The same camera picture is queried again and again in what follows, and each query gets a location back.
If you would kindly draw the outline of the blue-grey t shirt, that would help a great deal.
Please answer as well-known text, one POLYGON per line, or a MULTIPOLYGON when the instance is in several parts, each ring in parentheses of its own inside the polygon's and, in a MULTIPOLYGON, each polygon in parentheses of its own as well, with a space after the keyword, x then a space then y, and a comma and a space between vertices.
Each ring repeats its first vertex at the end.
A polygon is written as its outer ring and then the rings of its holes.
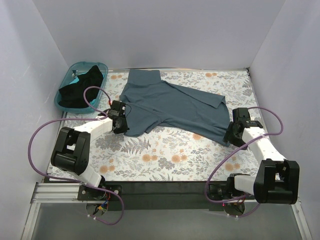
POLYGON ((126 136, 174 127, 227 145, 223 138, 230 114, 223 95, 169 83, 158 70, 131 69, 119 99, 129 107, 126 136))

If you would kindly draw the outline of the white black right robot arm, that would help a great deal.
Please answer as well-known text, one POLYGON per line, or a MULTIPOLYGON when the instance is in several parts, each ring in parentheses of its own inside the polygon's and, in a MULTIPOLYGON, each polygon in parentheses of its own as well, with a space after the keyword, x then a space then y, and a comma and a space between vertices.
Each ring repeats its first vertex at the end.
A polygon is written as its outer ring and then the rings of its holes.
POLYGON ((300 166, 287 160, 271 143, 263 125, 252 120, 246 107, 232 111, 224 142, 249 149, 259 168, 255 176, 232 173, 226 181, 227 195, 237 199, 243 194, 254 196, 260 204, 293 205, 298 199, 300 166))

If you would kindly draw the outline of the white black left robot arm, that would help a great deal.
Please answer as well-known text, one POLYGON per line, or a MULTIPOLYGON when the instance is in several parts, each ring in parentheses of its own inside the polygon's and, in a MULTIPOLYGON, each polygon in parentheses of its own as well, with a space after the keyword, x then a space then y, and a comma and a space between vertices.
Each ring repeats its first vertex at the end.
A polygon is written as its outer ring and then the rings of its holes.
POLYGON ((89 194, 95 200, 103 199, 107 191, 101 184, 104 178, 90 166, 91 142, 108 132, 126 133, 129 130, 127 106, 114 100, 110 109, 100 113, 94 120, 75 128, 63 127, 55 142, 51 165, 69 173, 81 183, 90 185, 89 194))

